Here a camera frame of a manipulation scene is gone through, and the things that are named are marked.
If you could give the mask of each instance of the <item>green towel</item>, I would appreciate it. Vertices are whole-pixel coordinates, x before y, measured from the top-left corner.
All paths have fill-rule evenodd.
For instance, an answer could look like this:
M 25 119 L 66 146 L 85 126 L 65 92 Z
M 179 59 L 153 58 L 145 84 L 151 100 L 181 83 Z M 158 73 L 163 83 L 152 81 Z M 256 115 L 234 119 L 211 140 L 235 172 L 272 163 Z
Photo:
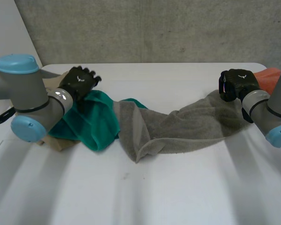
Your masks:
M 133 98 L 139 108 L 146 108 Z M 80 140 L 93 151 L 102 151 L 110 145 L 120 131 L 119 122 L 113 111 L 113 100 L 104 92 L 92 90 L 84 99 L 84 112 L 80 113 L 76 103 L 50 130 L 49 135 L 57 138 Z

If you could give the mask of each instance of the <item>cloth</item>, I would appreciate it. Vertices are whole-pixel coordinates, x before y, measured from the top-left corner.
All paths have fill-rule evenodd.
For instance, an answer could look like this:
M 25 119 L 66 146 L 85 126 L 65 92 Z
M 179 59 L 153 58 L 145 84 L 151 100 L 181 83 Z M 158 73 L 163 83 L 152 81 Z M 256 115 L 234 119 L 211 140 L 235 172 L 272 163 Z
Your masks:
M 248 125 L 241 108 L 240 100 L 227 103 L 218 90 L 169 115 L 114 102 L 119 139 L 134 162 L 146 155 L 198 150 L 239 132 Z
M 269 68 L 269 69 L 265 69 L 261 72 L 255 73 L 255 76 L 258 80 L 258 83 L 261 87 L 261 89 L 267 91 L 269 94 L 272 93 L 278 79 L 280 76 L 281 71 L 279 69 L 276 68 Z M 63 77 L 67 74 L 64 73 L 56 78 L 51 78 L 51 79 L 43 79 L 45 86 L 47 87 L 48 90 L 52 90 L 54 88 L 57 88 L 59 86 L 60 81 L 63 79 Z M 115 103 L 114 106 L 116 106 L 117 108 L 119 108 L 120 103 Z M 234 113 L 237 112 L 237 116 L 239 116 L 239 114 L 241 113 L 241 111 L 238 111 L 239 107 L 236 107 L 236 110 Z M 125 131 L 121 131 L 121 136 L 125 137 L 124 133 Z M 69 139 L 64 139 L 64 138 L 55 138 L 53 136 L 47 135 L 45 138 L 42 139 L 42 142 L 40 144 L 46 143 L 48 144 L 51 148 L 53 148 L 54 150 L 63 150 L 65 148 L 71 147 L 77 143 L 79 143 L 80 141 L 76 141 L 75 139 L 78 138 L 72 138 L 71 140 Z M 159 153 L 171 153 L 171 152 L 186 152 L 186 151 L 190 151 L 192 148 L 193 150 L 196 149 L 200 149 L 203 148 L 204 146 L 208 146 L 211 145 L 213 143 L 216 143 L 217 141 L 220 141 L 221 138 L 217 139 L 217 140 L 212 140 L 212 139 L 206 139 L 206 142 L 204 142 L 203 139 L 199 139 L 196 143 L 196 140 L 194 139 L 190 139 L 190 140 L 185 140 L 184 142 L 181 142 L 181 138 L 178 138 L 178 140 L 175 141 L 174 138 L 171 139 L 159 139 L 155 145 L 158 145 L 160 148 L 160 145 L 166 145 L 166 148 L 163 148 L 162 150 L 158 151 L 158 149 L 156 150 L 152 150 L 153 149 L 153 143 L 154 142 L 150 142 L 148 145 L 150 145 L 150 149 L 147 148 L 143 148 L 143 150 L 141 151 L 142 154 L 144 154 L 144 150 L 147 149 L 148 153 L 154 153 L 155 152 L 159 152 Z M 180 144 L 182 144 L 183 148 L 179 148 L 179 146 L 175 145 L 175 142 Z M 139 155 L 139 159 L 140 159 L 140 154 L 138 154 L 137 150 L 132 150 L 131 148 L 128 147 L 124 147 L 124 149 L 126 150 L 127 154 L 130 156 L 130 158 L 133 161 L 136 161 L 136 155 Z
M 140 102 L 129 98 L 137 107 Z M 76 103 L 50 130 L 49 135 L 62 139 L 81 141 L 93 151 L 102 151 L 110 145 L 120 131 L 113 111 L 113 100 L 104 92 L 92 90 L 84 98 L 84 112 L 79 112 Z
M 260 85 L 260 88 L 271 95 L 278 82 L 280 74 L 281 70 L 277 68 L 268 68 L 255 73 L 254 75 Z

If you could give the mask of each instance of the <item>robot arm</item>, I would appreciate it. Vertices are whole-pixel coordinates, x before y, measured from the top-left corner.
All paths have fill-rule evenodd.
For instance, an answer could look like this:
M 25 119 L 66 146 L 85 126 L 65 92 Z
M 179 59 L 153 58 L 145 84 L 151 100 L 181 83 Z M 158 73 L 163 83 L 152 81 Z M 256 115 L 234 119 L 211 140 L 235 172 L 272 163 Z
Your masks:
M 10 99 L 17 116 L 12 131 L 22 140 L 38 142 L 72 107 L 101 81 L 94 71 L 73 67 L 60 86 L 49 93 L 43 74 L 31 55 L 12 54 L 0 58 L 0 99 Z
M 251 71 L 223 71 L 219 80 L 220 97 L 224 101 L 239 98 L 243 118 L 255 123 L 274 147 L 281 148 L 281 76 L 272 95 L 261 90 Z

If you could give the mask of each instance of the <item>orange cloth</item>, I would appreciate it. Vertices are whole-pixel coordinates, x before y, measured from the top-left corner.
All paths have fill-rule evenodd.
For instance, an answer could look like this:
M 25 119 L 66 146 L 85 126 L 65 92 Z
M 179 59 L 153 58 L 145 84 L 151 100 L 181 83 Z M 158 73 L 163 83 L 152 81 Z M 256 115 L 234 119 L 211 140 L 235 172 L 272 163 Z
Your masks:
M 276 83 L 278 82 L 280 74 L 281 70 L 277 68 L 268 68 L 258 73 L 254 73 L 260 88 L 265 90 L 270 95 L 272 94 Z

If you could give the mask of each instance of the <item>white table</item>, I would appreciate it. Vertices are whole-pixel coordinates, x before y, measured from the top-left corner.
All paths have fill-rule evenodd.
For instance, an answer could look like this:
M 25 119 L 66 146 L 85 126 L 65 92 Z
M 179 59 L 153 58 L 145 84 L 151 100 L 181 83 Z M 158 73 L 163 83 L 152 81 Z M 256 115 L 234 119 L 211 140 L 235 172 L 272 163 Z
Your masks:
M 63 73 L 70 65 L 44 69 Z M 220 72 L 256 63 L 84 64 L 112 99 L 168 113 L 218 88 Z M 0 125 L 0 225 L 281 225 L 281 149 L 255 125 L 218 144 L 133 163 L 115 141 L 62 153 Z

